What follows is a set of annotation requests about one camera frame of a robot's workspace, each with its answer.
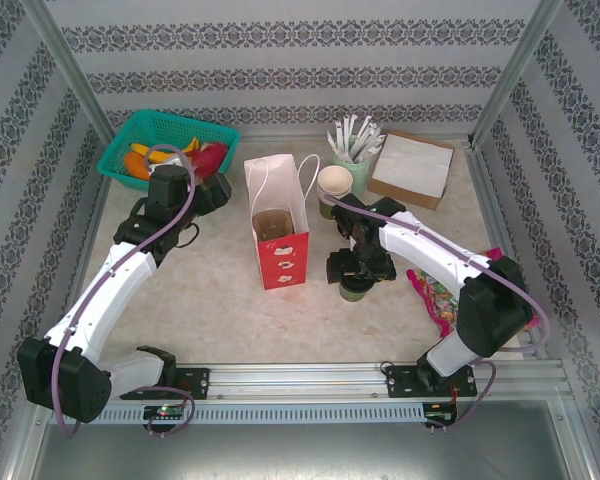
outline banana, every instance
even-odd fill
[[[183,151],[185,153],[190,152],[190,151],[196,150],[199,146],[200,146],[200,141],[197,138],[194,138],[191,141],[191,143],[185,147],[185,149]],[[149,147],[147,147],[146,145],[142,145],[141,143],[132,143],[131,150],[133,150],[136,153],[139,153],[140,155],[142,155],[144,157],[147,154],[147,152],[149,151]],[[156,150],[155,152],[151,152],[151,155],[149,155],[149,161],[151,161],[153,163],[162,163],[171,157],[173,157],[173,153],[171,153],[171,152],[160,152],[160,151]]]

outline wire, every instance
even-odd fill
[[[491,362],[489,360],[484,360],[484,359],[480,359],[480,360],[474,362],[474,365],[489,365],[491,367],[491,377],[489,377],[489,381],[487,382],[487,385],[484,387],[482,392],[480,392],[480,395],[478,395],[478,398],[475,399],[475,401],[471,404],[471,406],[464,413],[464,415],[462,415],[462,417],[460,417],[458,420],[455,421],[455,423],[453,423],[449,426],[443,425],[442,423],[440,423],[436,420],[431,420],[429,418],[427,418],[427,420],[426,420],[427,423],[431,423],[431,424],[435,425],[436,427],[442,428],[444,430],[444,432],[446,433],[448,430],[453,430],[454,428],[457,428],[458,425],[464,423],[467,420],[467,418],[469,418],[473,414],[473,412],[476,411],[476,408],[478,408],[478,405],[480,405],[480,402],[482,402],[484,397],[487,396],[487,394],[491,390],[491,387],[493,386],[493,382],[496,380],[496,366],[493,362]]]
[[[489,377],[487,385],[484,387],[482,392],[480,392],[480,395],[478,395],[478,398],[475,399],[475,401],[471,404],[469,409],[464,413],[464,415],[462,415],[462,417],[456,420],[453,425],[447,427],[447,430],[456,428],[458,425],[465,422],[467,418],[469,418],[473,414],[473,412],[476,411],[476,408],[478,408],[478,405],[480,405],[480,402],[482,402],[484,397],[487,396],[487,393],[489,393],[489,390],[491,390],[491,387],[493,386],[493,382],[496,380],[496,365],[493,362],[489,360],[478,360],[477,362],[474,362],[474,364],[489,365],[491,367],[491,377]]]
[[[196,241],[196,238],[198,238],[198,235],[200,235],[200,227],[198,226],[198,224],[196,223],[190,223],[189,224],[190,227],[195,227],[196,229],[196,233],[193,236],[193,238],[191,240],[189,240],[187,243],[183,244],[183,245],[176,245],[176,248],[185,248],[188,247],[189,245],[191,245],[193,242]]]
[[[182,430],[184,427],[186,427],[187,425],[189,425],[191,423],[191,420],[193,420],[193,416],[196,413],[196,402],[193,400],[193,396],[191,395],[191,393],[187,392],[185,390],[181,390],[179,388],[173,388],[173,387],[140,387],[140,388],[137,388],[134,391],[135,392],[171,392],[171,393],[177,393],[178,395],[183,395],[185,397],[185,401],[189,400],[189,402],[191,402],[191,411],[189,412],[189,415],[187,415],[187,418],[185,418],[184,422],[176,425],[175,427],[173,427],[168,432],[156,432],[155,430],[152,430],[151,426],[153,425],[153,421],[156,418],[158,418],[158,417],[157,416],[151,417],[149,419],[149,423],[147,423],[147,430],[149,431],[149,436],[150,437],[153,437],[154,435],[158,435],[161,438],[164,438],[164,437],[168,437],[170,435],[173,435],[175,433],[178,433],[180,430]]]
[[[379,213],[370,212],[369,210],[364,210],[362,208],[353,207],[351,205],[348,205],[348,204],[338,200],[335,197],[332,197],[331,195],[327,195],[326,198],[330,202],[333,202],[335,205],[338,205],[339,207],[342,207],[344,209],[358,213],[360,215],[365,215],[367,217],[382,220],[387,223],[392,223],[392,224],[398,225],[402,228],[406,228],[407,230],[410,230],[412,232],[418,232],[419,235],[426,237],[427,239],[429,239],[431,242],[433,242],[434,244],[436,244],[443,250],[451,253],[452,255],[454,255],[455,257],[460,259],[465,264],[476,268],[481,273],[484,273],[485,275],[491,277],[492,279],[494,279],[495,281],[504,285],[508,289],[512,290],[513,292],[518,294],[520,297],[522,297],[525,301],[527,301],[527,303],[529,303],[533,307],[533,309],[537,312],[538,316],[540,317],[540,320],[542,321],[543,328],[542,328],[542,336],[541,336],[540,340],[537,343],[534,343],[534,344],[526,346],[526,347],[503,347],[500,349],[500,351],[516,352],[516,353],[534,353],[537,348],[542,347],[549,341],[549,337],[551,336],[551,324],[549,323],[549,317],[547,316],[545,311],[542,309],[542,307],[538,304],[538,302],[536,302],[527,292],[522,290],[520,287],[518,287],[514,283],[510,282],[509,280],[507,280],[504,277],[501,277],[500,275],[493,272],[492,270],[489,270],[488,268],[480,265],[478,262],[475,262],[471,258],[473,255],[470,255],[470,256],[465,255],[460,250],[448,245],[447,243],[445,243],[444,241],[442,241],[435,235],[432,235],[428,231],[423,230],[421,226],[413,225],[413,224],[404,222],[402,220],[398,220],[397,218],[387,217],[386,215],[380,215]]]
[[[183,388],[183,390],[186,390],[187,392],[191,393],[191,385],[189,385],[188,382],[185,382],[184,380],[180,380],[178,382],[178,386],[180,386],[180,385],[182,385],[183,387],[185,387],[185,388]],[[182,404],[180,406],[182,408],[184,408],[184,407],[187,406],[187,397],[184,397],[184,400],[182,401]]]
[[[111,269],[107,270],[102,275],[102,277],[100,277],[98,279],[98,281],[95,283],[93,288],[91,288],[85,295],[84,300],[82,301],[82,303],[80,303],[80,306],[78,307],[78,309],[76,310],[76,313],[74,314],[73,318],[71,319],[69,326],[65,330],[64,336],[62,337],[62,340],[60,341],[60,345],[58,345],[58,350],[56,351],[56,355],[53,359],[53,367],[51,368],[51,400],[53,403],[53,411],[56,415],[56,420],[58,422],[58,426],[60,427],[60,431],[67,438],[72,438],[76,434],[76,432],[78,431],[78,428],[80,426],[80,422],[76,422],[76,426],[74,427],[74,429],[72,431],[69,431],[69,429],[67,428],[67,425],[64,421],[64,416],[62,414],[62,407],[60,405],[60,388],[59,388],[60,362],[62,360],[62,355],[64,355],[64,351],[66,350],[67,345],[69,343],[69,339],[76,331],[75,327],[78,324],[78,321],[82,317],[82,314],[86,310],[87,306],[89,305],[89,303],[91,302],[93,297],[96,295],[96,293],[98,293],[98,291],[100,290],[100,288],[102,288],[102,286],[105,284],[105,282],[109,278],[113,277],[116,274],[116,271],[122,265],[124,265],[124,263],[127,260],[129,260],[133,255],[142,251],[147,245],[151,244],[152,242],[154,242],[155,240],[160,238],[162,235],[164,235],[166,232],[171,230],[171,228],[173,228],[175,225],[177,225],[177,223],[180,221],[180,219],[184,216],[184,214],[187,212],[187,210],[191,206],[191,202],[193,202],[193,195],[195,194],[195,190],[196,190],[195,189],[196,176],[195,176],[195,172],[193,171],[193,166],[191,165],[191,162],[187,159],[187,156],[184,154],[184,152],[182,150],[180,150],[179,148],[176,148],[172,145],[159,144],[159,145],[154,145],[153,147],[149,148],[149,150],[147,150],[147,153],[144,156],[145,165],[148,165],[148,163],[149,163],[149,155],[151,155],[151,153],[153,153],[154,151],[156,151],[158,149],[171,150],[180,157],[180,160],[182,161],[182,164],[184,165],[184,167],[187,169],[187,171],[189,173],[189,178],[191,179],[190,186],[189,186],[189,195],[187,196],[187,199],[185,200],[184,205],[182,206],[180,211],[176,214],[176,216],[173,218],[173,220],[171,220],[167,225],[162,227],[160,230],[158,230],[156,233],[151,235],[145,241],[140,243],[140,245],[137,245],[132,250],[130,250],[120,260],[118,260],[113,265],[113,267],[111,267]],[[187,394],[187,392],[184,392],[184,390],[179,390],[178,393],[181,393],[181,392],[182,392],[182,394]]]
[[[382,363],[380,364],[380,371],[381,371],[381,372],[382,372],[382,374],[383,374],[383,375],[386,377],[386,376],[388,375],[388,373],[387,373],[387,369],[386,369],[386,367],[385,367],[385,368],[382,368],[382,366],[383,366],[383,365],[385,365],[385,364],[386,364],[386,365],[389,365],[389,366],[391,366],[391,367],[395,367],[395,365],[394,365],[393,363],[391,363],[391,362],[387,361],[387,360],[385,360],[384,362],[382,362]]]
[[[456,387],[455,383],[453,384],[453,387],[451,387],[451,394],[453,395],[453,400],[451,400],[453,412],[451,412],[451,415],[454,415],[458,413],[458,387]]]

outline patterned wallpaper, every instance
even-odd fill
[[[468,134],[537,2],[48,5],[116,128],[154,108],[254,135],[322,133],[344,112]]]
[[[102,150],[21,5],[0,0],[0,461],[24,403],[16,353],[70,300]]]
[[[600,466],[600,0],[561,7],[483,156]]]

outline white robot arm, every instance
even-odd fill
[[[391,198],[366,206],[347,195],[340,202],[343,205],[334,207],[332,216],[340,233],[351,240],[352,248],[334,252],[327,260],[329,283],[364,294],[376,282],[395,280],[390,255],[394,253],[425,270],[459,301],[457,328],[418,361],[418,376],[430,391],[461,367],[493,355],[531,320],[530,305],[484,273],[490,270],[525,290],[513,260],[503,257],[493,262],[455,245]],[[390,217],[409,228],[369,217],[363,210]],[[470,259],[471,265],[459,257]]]
[[[100,414],[111,397],[156,384],[175,387],[169,384],[175,378],[175,357],[167,352],[139,347],[131,355],[109,363],[101,362],[100,355],[121,313],[140,285],[177,245],[180,233],[192,224],[193,218],[222,207],[231,197],[231,187],[224,176],[212,175],[204,186],[195,187],[187,211],[180,220],[174,220],[185,205],[189,181],[183,167],[156,168],[151,175],[148,196],[141,199],[129,218],[120,224],[114,236],[115,245],[78,302],[43,340],[29,337],[23,341],[18,350],[18,363],[29,401],[53,408],[53,392],[58,391],[62,412],[88,423]],[[165,225],[173,226],[155,238],[155,233]],[[145,242],[150,237],[155,240]],[[143,242],[146,247],[133,253]],[[114,272],[113,266],[128,255]],[[108,273],[111,275],[102,280]],[[83,307],[88,297],[91,299]],[[84,311],[77,325],[70,327],[80,307]],[[52,385],[54,359],[68,330],[71,336],[60,357],[58,382]]]

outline white paper cup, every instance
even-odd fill
[[[327,200],[326,196],[331,195],[335,198],[342,198],[351,192],[353,186],[353,176],[344,167],[339,165],[330,165],[318,175],[318,201],[320,204],[320,215],[326,219],[331,219],[331,209],[333,202]]]

